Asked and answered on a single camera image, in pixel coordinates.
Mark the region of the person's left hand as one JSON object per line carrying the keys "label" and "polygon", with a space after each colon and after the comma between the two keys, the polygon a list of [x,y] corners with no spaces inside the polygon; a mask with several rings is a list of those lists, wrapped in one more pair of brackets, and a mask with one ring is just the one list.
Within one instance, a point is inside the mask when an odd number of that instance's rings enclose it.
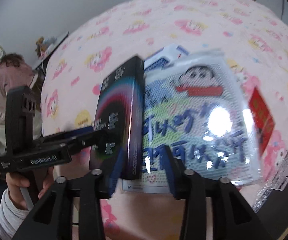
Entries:
{"label": "person's left hand", "polygon": [[[47,175],[43,180],[42,190],[39,192],[38,195],[39,199],[47,192],[47,190],[54,182],[53,170],[54,167],[50,167],[47,171]],[[24,178],[22,175],[16,173],[7,173],[6,181],[8,185],[9,198],[13,202],[15,207],[20,210],[27,210],[27,204],[20,189],[27,188],[30,185],[29,180],[27,178]]]}

